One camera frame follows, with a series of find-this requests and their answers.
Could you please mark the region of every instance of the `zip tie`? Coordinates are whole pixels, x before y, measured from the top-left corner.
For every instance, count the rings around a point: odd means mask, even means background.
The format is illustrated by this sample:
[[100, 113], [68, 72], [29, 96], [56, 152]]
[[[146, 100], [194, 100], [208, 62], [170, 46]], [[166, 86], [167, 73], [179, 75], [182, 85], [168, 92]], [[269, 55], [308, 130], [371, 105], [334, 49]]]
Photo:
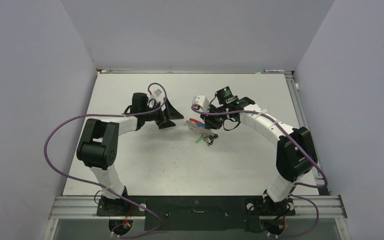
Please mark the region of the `zip tie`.
[[279, 120], [276, 119], [268, 128], [271, 129], [273, 126], [279, 123]]
[[257, 115], [255, 115], [254, 119], [257, 119], [259, 118], [262, 114], [266, 114], [267, 113], [267, 109], [263, 109], [261, 110]]

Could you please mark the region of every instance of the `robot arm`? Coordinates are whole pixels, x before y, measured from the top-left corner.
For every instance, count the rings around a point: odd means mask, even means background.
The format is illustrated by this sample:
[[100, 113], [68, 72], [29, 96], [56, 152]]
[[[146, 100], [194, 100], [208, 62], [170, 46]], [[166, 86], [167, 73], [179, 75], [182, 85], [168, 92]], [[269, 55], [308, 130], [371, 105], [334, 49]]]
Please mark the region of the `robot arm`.
[[[208, 99], [202, 95], [196, 96], [193, 99], [195, 109], [203, 112], [200, 117], [204, 120], [205, 128], [220, 129], [223, 122], [229, 117], [231, 120], [254, 129], [276, 146], [276, 168], [278, 175], [273, 184], [264, 192], [263, 197], [264, 200], [273, 203], [286, 200], [289, 194], [295, 189], [296, 182], [298, 182], [304, 174], [308, 173], [313, 165], [298, 151], [293, 143], [285, 137], [285, 133], [298, 142], [317, 163], [316, 151], [310, 131], [305, 127], [296, 129], [278, 121], [248, 97], [239, 99], [237, 96], [233, 96], [229, 87], [217, 91], [215, 95], [221, 105], [219, 107], [210, 105]], [[276, 126], [277, 124], [281, 126], [284, 132]]]
[[[100, 184], [125, 198], [128, 197], [127, 188], [120, 181], [114, 166], [119, 136], [141, 129], [145, 122], [155, 122], [161, 130], [174, 127], [176, 124], [171, 120], [184, 118], [168, 99], [164, 102], [159, 89], [150, 92], [149, 98], [145, 93], [134, 93], [132, 103], [127, 107], [129, 109], [130, 112], [125, 112], [124, 117], [87, 119], [76, 150], [77, 158], [89, 167]], [[128, 208], [125, 201], [114, 196], [107, 188], [102, 188], [101, 200], [105, 206], [114, 206], [112, 210], [117, 209], [115, 212], [119, 214]]]

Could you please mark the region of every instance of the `gray wall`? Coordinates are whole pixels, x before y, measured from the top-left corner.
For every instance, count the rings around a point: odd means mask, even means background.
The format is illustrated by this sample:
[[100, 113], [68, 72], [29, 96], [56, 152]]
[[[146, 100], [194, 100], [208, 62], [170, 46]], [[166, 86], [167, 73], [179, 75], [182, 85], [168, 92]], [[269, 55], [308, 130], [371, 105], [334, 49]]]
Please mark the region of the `gray wall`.
[[384, 239], [384, 1], [336, 0], [296, 79], [353, 240]]
[[294, 70], [334, 0], [62, 0], [99, 68]]
[[[59, 0], [0, 0], [0, 239], [43, 236], [63, 179], [45, 163], [48, 133], [86, 111], [96, 78]], [[50, 145], [68, 170], [80, 122]]]

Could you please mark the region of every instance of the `bolt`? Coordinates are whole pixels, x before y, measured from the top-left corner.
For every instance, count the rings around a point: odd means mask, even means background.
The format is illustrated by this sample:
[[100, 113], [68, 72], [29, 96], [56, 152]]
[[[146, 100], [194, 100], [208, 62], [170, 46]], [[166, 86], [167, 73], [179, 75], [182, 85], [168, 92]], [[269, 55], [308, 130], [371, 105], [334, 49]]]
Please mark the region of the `bolt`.
[[252, 204], [252, 203], [248, 203], [248, 204], [246, 205], [246, 209], [253, 211], [253, 210], [254, 210], [254, 204]]
[[[141, 203], [140, 205], [141, 205], [142, 207], [144, 207], [144, 208], [147, 207], [147, 205], [146, 205], [145, 203]], [[145, 209], [143, 209], [142, 207], [139, 207], [139, 211], [141, 211], [141, 212], [145, 211]]]

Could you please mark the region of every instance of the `white tabletop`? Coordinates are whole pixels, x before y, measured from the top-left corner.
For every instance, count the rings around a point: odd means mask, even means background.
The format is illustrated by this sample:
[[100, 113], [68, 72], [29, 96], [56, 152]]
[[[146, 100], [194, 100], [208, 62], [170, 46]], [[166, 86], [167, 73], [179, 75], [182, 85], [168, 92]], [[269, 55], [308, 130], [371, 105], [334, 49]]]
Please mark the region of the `white tabletop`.
[[[272, 184], [278, 174], [276, 147], [260, 134], [246, 125], [233, 131], [216, 130], [219, 138], [208, 147], [195, 143], [198, 136], [184, 122], [200, 119], [190, 109], [194, 96], [212, 99], [215, 91], [230, 86], [234, 95], [249, 97], [275, 118], [298, 127], [283, 74], [99, 74], [87, 113], [121, 114], [131, 104], [133, 93], [146, 93], [152, 82], [165, 87], [168, 99], [185, 119], [174, 120], [177, 126], [164, 130], [147, 122], [139, 131], [119, 137], [114, 164], [129, 195], [261, 195]], [[97, 180], [76, 156], [69, 174]], [[315, 184], [311, 171], [301, 180]], [[99, 189], [68, 179], [63, 195], [93, 196]], [[298, 186], [294, 194], [319, 193]]]

